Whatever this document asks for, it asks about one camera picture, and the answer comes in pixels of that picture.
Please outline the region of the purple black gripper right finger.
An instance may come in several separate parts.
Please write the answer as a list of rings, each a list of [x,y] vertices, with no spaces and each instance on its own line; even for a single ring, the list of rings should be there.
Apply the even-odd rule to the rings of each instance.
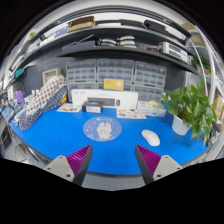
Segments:
[[[182,166],[169,155],[159,156],[140,145],[135,145],[135,156],[146,184],[150,184],[182,169]]]

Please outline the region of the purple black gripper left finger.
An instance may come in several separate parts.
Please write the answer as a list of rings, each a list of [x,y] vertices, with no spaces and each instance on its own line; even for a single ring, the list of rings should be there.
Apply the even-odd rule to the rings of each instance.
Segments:
[[[68,156],[58,156],[44,170],[81,186],[92,155],[92,145],[87,145]]]

